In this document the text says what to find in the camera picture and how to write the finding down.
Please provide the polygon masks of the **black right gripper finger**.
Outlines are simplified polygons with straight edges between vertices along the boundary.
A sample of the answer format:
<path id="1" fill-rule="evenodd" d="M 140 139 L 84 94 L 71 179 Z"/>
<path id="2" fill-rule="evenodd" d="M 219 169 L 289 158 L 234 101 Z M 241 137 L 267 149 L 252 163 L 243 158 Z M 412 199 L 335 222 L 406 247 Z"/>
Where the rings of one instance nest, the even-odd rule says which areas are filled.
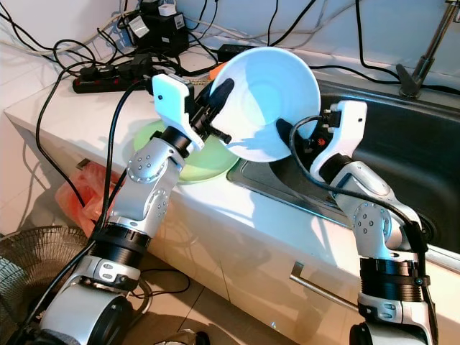
<path id="1" fill-rule="evenodd" d="M 301 135 L 299 126 L 295 128 L 294 124 L 284 118 L 276 119 L 274 125 L 280 140 L 288 150 L 308 150 L 308 139 Z"/>

